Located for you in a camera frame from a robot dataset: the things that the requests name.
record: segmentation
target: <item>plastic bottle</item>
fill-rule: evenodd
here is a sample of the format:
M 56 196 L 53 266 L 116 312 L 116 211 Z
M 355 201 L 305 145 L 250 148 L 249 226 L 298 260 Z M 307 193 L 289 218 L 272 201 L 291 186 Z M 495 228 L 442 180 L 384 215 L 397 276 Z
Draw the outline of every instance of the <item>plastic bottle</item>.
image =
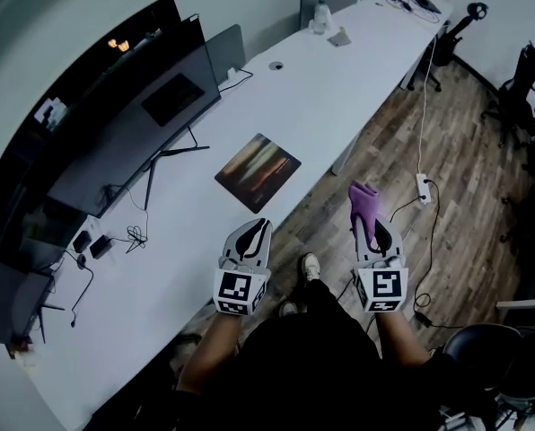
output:
M 315 15 L 313 17 L 313 31 L 318 35 L 325 33 L 328 28 L 328 11 L 329 8 L 324 0 L 320 0 L 315 5 Z

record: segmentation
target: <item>forearm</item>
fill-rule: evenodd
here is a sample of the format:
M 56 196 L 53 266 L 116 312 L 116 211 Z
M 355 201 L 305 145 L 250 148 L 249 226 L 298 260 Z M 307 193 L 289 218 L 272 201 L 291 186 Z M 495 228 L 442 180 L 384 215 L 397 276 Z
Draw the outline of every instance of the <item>forearm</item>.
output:
M 402 312 L 378 312 L 375 318 L 383 359 L 403 366 L 419 366 L 430 358 Z
M 233 358 L 240 333 L 241 317 L 218 313 L 181 371 L 178 390 L 201 394 L 208 382 Z

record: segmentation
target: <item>black baseboard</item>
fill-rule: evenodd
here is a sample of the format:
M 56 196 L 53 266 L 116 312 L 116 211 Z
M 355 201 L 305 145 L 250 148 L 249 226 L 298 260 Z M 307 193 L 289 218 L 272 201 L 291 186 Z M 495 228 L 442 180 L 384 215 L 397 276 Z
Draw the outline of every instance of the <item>black baseboard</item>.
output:
M 492 92 L 495 96 L 497 96 L 499 91 L 482 74 L 480 74 L 477 70 L 475 70 L 473 67 L 467 64 L 463 59 L 458 57 L 456 54 L 453 55 L 453 60 L 457 64 L 459 64 L 461 67 L 465 68 L 470 74 L 472 74 L 475 78 L 477 78 L 483 84 L 483 86 L 485 86 L 490 92 Z

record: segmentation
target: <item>white power strip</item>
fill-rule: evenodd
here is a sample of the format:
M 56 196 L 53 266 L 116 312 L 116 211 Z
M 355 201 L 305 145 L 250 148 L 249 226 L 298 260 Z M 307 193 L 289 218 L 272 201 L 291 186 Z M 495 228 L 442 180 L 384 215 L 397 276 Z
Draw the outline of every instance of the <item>white power strip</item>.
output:
M 419 201 L 424 205 L 428 205 L 431 203 L 431 191 L 429 191 L 427 176 L 424 174 L 417 174 L 415 178 L 417 183 L 417 195 L 421 197 Z

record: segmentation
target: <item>white table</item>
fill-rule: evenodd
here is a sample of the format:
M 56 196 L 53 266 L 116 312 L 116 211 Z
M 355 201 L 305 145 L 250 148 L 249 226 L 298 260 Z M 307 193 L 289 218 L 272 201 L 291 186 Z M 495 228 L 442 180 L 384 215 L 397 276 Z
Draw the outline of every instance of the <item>white table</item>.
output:
M 295 33 L 254 57 L 254 77 L 223 95 L 194 126 L 210 150 L 158 162 L 149 206 L 149 242 L 125 254 L 118 243 L 100 260 L 88 255 L 95 279 L 79 306 L 74 329 L 69 309 L 89 275 L 66 258 L 57 292 L 44 311 L 47 344 L 37 331 L 33 353 L 19 357 L 36 389 L 66 429 L 91 414 L 131 380 L 211 298 L 214 269 L 229 233 L 257 217 L 214 176 L 257 133 L 298 158 L 302 166 L 258 216 L 278 227 L 361 131 L 424 51 L 451 12 L 439 0 L 432 24 L 363 0 L 334 14 L 352 44 L 335 48 L 326 37 Z M 272 61 L 284 63 L 272 71 Z M 191 145 L 184 136 L 174 147 Z M 143 177 L 132 189 L 144 202 Z M 83 228 L 97 238 L 126 237 L 145 214 L 124 196 L 100 221 Z

